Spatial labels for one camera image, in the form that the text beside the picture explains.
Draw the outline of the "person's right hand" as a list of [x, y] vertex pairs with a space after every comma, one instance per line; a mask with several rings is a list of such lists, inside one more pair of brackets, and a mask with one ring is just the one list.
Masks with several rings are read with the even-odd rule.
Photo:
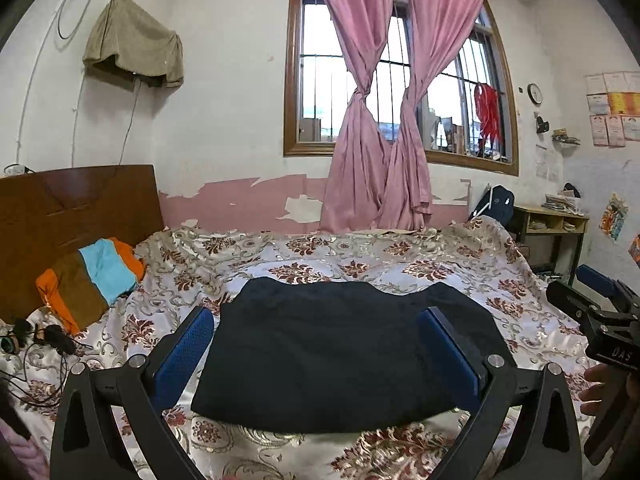
[[614, 368], [598, 364], [585, 370], [584, 378], [589, 387], [578, 394], [580, 411], [587, 416], [596, 416], [600, 410], [606, 384], [614, 376]]

